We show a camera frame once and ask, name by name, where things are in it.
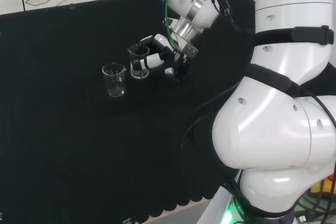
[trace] green cable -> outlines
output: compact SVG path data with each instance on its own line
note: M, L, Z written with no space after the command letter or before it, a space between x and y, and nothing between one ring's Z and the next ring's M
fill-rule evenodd
M174 46L174 50L178 53L181 54L181 51L179 50L179 46L174 42L173 37L169 31L169 24L168 24L168 14L167 14L167 10L168 10L168 2L169 0L166 0L165 6L164 6L164 19L165 19L165 23L166 23L166 28L168 31L168 36L169 36L169 40L171 41L172 45Z

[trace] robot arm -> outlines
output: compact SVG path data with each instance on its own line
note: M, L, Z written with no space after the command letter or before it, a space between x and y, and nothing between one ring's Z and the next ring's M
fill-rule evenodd
M171 37L183 55L174 51L165 36L157 34L140 40L141 44L154 49L154 53L140 60L140 64L141 69L164 68L167 76L181 77L188 62L198 53L194 42L205 28L211 27L219 13L211 0L169 0L168 5L181 16L179 20L170 19L170 28Z
M169 7L200 33L218 17L211 0L169 0ZM257 33L323 26L332 28L332 0L256 0ZM255 47L251 63L302 85L325 68L331 43L264 42ZM336 98L320 100L335 117ZM333 173L335 139L330 118L312 98L293 99L250 77L243 78L213 126L222 162L246 169L242 193L271 213L286 212L305 190Z

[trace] glass beaker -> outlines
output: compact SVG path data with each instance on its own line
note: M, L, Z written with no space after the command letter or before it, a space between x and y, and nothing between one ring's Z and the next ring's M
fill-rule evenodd
M126 68L118 63L109 63L102 68L106 93L110 97L120 97L125 94Z
M127 49L127 52L131 61L131 76L136 79L146 78L149 75L149 69L142 67L140 60L149 55L149 48L147 46L137 44Z

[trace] black strap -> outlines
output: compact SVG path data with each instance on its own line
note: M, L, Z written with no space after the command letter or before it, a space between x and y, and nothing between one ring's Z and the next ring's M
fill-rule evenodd
M256 64L249 64L245 70L245 76L275 88L290 97L299 97L300 86L298 84L291 81L287 76L270 69Z
M294 219L295 219L295 210L294 208L292 208L288 214L280 218L277 218L277 219L256 217L255 223L258 223L258 224L292 224Z
M334 44L334 32L329 26L295 27L261 31L255 35L255 46L277 43L310 42L321 45Z
M281 218L294 211L296 206L296 204L294 204L291 208L283 212L266 212L255 206L252 206L251 203L244 196L240 199L237 199L237 197L235 196L234 205L240 217L242 218L244 218L244 213L247 213L250 216L258 218Z

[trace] empty glass beaker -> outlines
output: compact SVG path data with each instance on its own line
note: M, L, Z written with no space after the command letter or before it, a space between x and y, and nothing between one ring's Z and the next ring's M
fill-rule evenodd
M118 63L109 63L103 67L102 71L107 95L110 97L120 97L125 94L124 72L126 68Z

